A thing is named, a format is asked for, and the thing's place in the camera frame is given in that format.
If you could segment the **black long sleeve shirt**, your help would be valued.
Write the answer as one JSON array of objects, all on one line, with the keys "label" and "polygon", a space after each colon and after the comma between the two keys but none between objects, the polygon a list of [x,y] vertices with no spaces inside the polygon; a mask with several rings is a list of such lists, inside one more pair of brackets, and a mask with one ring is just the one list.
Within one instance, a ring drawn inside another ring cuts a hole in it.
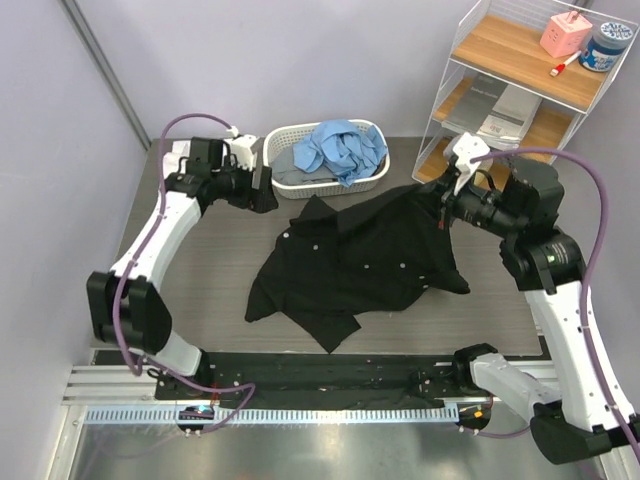
[{"label": "black long sleeve shirt", "polygon": [[314,196],[257,273],[245,320],[282,313],[331,353],[359,330],[357,315],[405,310],[429,288],[470,291],[426,186],[396,187],[342,210]]}]

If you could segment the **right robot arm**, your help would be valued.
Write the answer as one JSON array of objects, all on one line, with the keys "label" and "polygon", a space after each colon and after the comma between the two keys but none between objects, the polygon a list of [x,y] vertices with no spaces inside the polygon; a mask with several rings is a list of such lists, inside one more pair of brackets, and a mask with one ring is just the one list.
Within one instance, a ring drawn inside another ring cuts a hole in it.
[{"label": "right robot arm", "polygon": [[441,226],[460,219],[498,236],[505,269],[541,328],[558,385],[548,387],[494,347],[459,350],[451,380],[465,395],[485,390],[525,420],[543,456],[556,465],[639,448],[639,415],[605,359],[577,242],[555,222],[564,197],[550,165],[516,157],[503,190],[473,187],[475,166],[451,161],[429,185]]}]

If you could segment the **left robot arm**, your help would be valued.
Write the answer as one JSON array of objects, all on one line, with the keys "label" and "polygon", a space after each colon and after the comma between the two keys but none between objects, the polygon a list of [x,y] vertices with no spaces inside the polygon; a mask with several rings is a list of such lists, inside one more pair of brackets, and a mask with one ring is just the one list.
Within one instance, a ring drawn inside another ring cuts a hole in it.
[{"label": "left robot arm", "polygon": [[277,208],[257,141],[239,135],[175,142],[162,158],[157,201],[144,227],[108,272],[87,281],[94,336],[179,374],[179,388],[193,399],[211,391],[213,375],[203,351],[173,329],[160,289],[180,244],[214,202],[256,213]]}]

